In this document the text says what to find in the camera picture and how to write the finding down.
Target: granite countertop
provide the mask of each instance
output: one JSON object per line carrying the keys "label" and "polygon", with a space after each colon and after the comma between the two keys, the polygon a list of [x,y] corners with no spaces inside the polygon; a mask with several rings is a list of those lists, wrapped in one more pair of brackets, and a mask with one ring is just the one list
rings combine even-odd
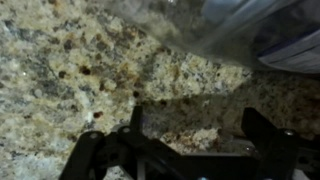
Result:
{"label": "granite countertop", "polygon": [[[178,53],[85,0],[0,0],[0,179],[57,179],[79,135],[145,109],[145,133],[181,153],[241,135],[245,107],[320,134],[320,83]],[[108,177],[123,179],[114,169]]]}

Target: black bracket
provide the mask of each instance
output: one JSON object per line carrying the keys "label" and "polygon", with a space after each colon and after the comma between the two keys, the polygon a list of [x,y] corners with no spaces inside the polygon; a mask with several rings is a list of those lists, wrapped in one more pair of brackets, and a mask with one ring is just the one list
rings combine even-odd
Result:
{"label": "black bracket", "polygon": [[238,156],[183,156],[142,133],[142,107],[134,108],[130,124],[105,136],[80,136],[61,180],[103,179],[107,169],[120,166],[132,179],[291,180],[294,169],[320,179],[320,144],[277,129],[252,108],[244,111],[242,130],[260,159]]}

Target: countertop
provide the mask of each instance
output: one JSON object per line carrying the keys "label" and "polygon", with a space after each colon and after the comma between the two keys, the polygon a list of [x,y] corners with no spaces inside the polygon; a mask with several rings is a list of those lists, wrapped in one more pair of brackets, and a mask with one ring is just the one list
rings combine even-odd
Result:
{"label": "countertop", "polygon": [[85,0],[0,0],[0,45],[0,179],[57,179],[81,133],[109,133],[137,104],[145,134],[180,153],[241,135],[245,107],[320,134],[320,82],[172,51]]}

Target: dark speck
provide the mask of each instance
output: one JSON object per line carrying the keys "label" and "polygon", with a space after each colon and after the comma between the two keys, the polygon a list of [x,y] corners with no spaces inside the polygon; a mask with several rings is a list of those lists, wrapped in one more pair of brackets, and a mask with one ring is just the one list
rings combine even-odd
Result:
{"label": "dark speck", "polygon": [[43,49],[41,49],[41,52],[43,52],[44,54],[50,54],[51,49],[50,48],[43,48]]}
{"label": "dark speck", "polygon": [[68,40],[64,43],[63,47],[64,47],[64,50],[65,50],[65,51],[71,50],[71,49],[72,49],[72,41],[71,41],[70,39],[68,39]]}
{"label": "dark speck", "polygon": [[8,76],[8,75],[3,75],[2,76],[2,80],[4,80],[4,81],[10,81],[10,77]]}
{"label": "dark speck", "polygon": [[36,135],[37,137],[40,137],[40,136],[42,136],[42,133],[41,133],[41,132],[36,132],[35,135]]}
{"label": "dark speck", "polygon": [[16,151],[12,151],[11,152],[12,159],[15,159],[16,157],[22,156],[22,155],[23,155],[22,153],[19,153],[19,152],[16,152]]}
{"label": "dark speck", "polygon": [[137,46],[137,47],[140,47],[140,46],[141,46],[141,42],[138,42],[136,46]]}
{"label": "dark speck", "polygon": [[138,91],[133,91],[133,97],[138,98],[140,93]]}
{"label": "dark speck", "polygon": [[119,41],[116,42],[116,45],[119,46],[119,47],[126,48],[126,49],[130,48],[130,44],[129,44],[128,41],[119,40]]}
{"label": "dark speck", "polygon": [[56,18],[59,18],[59,17],[60,17],[60,14],[59,14],[59,12],[58,12],[57,10],[53,10],[53,11],[52,11],[52,14],[53,14],[53,16],[56,17]]}
{"label": "dark speck", "polygon": [[104,51],[106,48],[107,48],[107,45],[104,43],[104,42],[99,42],[98,44],[97,44],[97,48],[98,48],[98,50],[99,51]]}
{"label": "dark speck", "polygon": [[57,1],[56,0],[48,0],[49,4],[56,4]]}
{"label": "dark speck", "polygon": [[86,7],[86,9],[84,10],[84,12],[86,14],[95,14],[96,13],[96,9],[94,7]]}
{"label": "dark speck", "polygon": [[76,105],[74,105],[74,104],[71,105],[70,109],[71,109],[73,112],[78,112],[78,111],[79,111],[78,107],[77,107]]}
{"label": "dark speck", "polygon": [[53,32],[57,32],[59,30],[59,27],[53,27],[52,30]]}
{"label": "dark speck", "polygon": [[51,44],[60,44],[60,40],[58,38],[52,38],[49,40]]}
{"label": "dark speck", "polygon": [[141,82],[139,82],[139,81],[135,82],[133,84],[133,86],[136,87],[136,88],[143,88],[143,84]]}
{"label": "dark speck", "polygon": [[84,75],[90,75],[91,74],[91,70],[88,69],[88,67],[86,66],[81,66],[80,67],[80,72]]}
{"label": "dark speck", "polygon": [[176,140],[179,140],[180,137],[181,137],[180,134],[177,134],[177,135],[176,135]]}
{"label": "dark speck", "polygon": [[36,38],[38,38],[40,35],[43,35],[43,32],[39,31],[39,30],[29,30],[29,29],[16,29],[17,31],[17,35],[25,40],[25,41],[29,41],[29,42],[33,42]]}
{"label": "dark speck", "polygon": [[163,106],[166,106],[166,105],[167,105],[167,101],[161,100],[161,101],[160,101],[160,104],[163,105]]}
{"label": "dark speck", "polygon": [[171,55],[171,49],[167,49],[168,55]]}
{"label": "dark speck", "polygon": [[6,20],[6,21],[4,21],[4,24],[6,25],[6,27],[7,27],[8,29],[10,29],[10,28],[12,28],[12,27],[13,27],[13,22],[12,22],[12,21],[10,21],[10,20]]}
{"label": "dark speck", "polygon": [[80,38],[80,42],[81,42],[82,44],[86,44],[86,43],[87,43],[87,39],[86,39],[86,37],[85,37],[85,33],[82,34],[82,36],[81,36],[81,38]]}
{"label": "dark speck", "polygon": [[103,115],[102,111],[93,113],[93,117],[96,118],[96,119],[100,118],[102,115]]}
{"label": "dark speck", "polygon": [[81,91],[85,91],[85,92],[90,92],[92,91],[91,87],[89,85],[85,85],[85,86],[79,86],[79,89]]}
{"label": "dark speck", "polygon": [[188,73],[183,73],[184,78],[188,79],[189,78],[189,74]]}
{"label": "dark speck", "polygon": [[75,135],[68,135],[67,139],[72,141],[72,142],[77,142],[78,138]]}
{"label": "dark speck", "polygon": [[96,55],[96,60],[101,60],[101,59],[102,59],[101,54],[98,53],[98,54]]}
{"label": "dark speck", "polygon": [[96,35],[96,39],[97,39],[97,41],[101,41],[101,39],[102,39],[101,34],[97,34],[97,35]]}
{"label": "dark speck", "polygon": [[249,71],[243,71],[242,72],[242,76],[243,77],[248,77],[250,74],[251,74],[251,72],[249,72]]}
{"label": "dark speck", "polygon": [[159,47],[159,48],[157,48],[157,53],[163,53],[163,52],[165,52],[165,48],[164,47]]}
{"label": "dark speck", "polygon": [[59,78],[63,79],[66,76],[66,74],[67,73],[65,71],[60,71],[58,76],[59,76]]}
{"label": "dark speck", "polygon": [[171,144],[171,143],[172,143],[172,140],[171,140],[171,139],[166,139],[165,141],[166,141],[166,143],[168,143],[168,144]]}
{"label": "dark speck", "polygon": [[24,116],[23,118],[25,118],[25,119],[30,119],[32,116],[31,115],[26,115],[26,116]]}
{"label": "dark speck", "polygon": [[140,30],[138,30],[138,35],[140,38],[144,38],[147,36],[146,33],[144,33],[143,31],[140,31]]}
{"label": "dark speck", "polygon": [[186,105],[190,105],[190,100],[189,99],[183,99],[182,102]]}
{"label": "dark speck", "polygon": [[100,83],[100,87],[99,87],[99,91],[103,91],[104,90],[104,84],[103,83]]}

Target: plastic bag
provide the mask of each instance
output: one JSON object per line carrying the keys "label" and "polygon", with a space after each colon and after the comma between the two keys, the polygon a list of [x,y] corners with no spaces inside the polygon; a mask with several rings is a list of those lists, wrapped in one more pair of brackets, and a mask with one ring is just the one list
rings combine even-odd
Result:
{"label": "plastic bag", "polygon": [[319,60],[313,62],[319,62],[319,67],[309,71],[288,63],[273,65],[261,57],[276,45],[288,45],[294,39],[305,38],[303,34],[310,35],[320,29],[320,17],[315,15],[316,7],[320,5],[317,0],[97,1],[113,14],[176,50],[191,52],[218,63],[231,62],[255,69],[320,73]]}

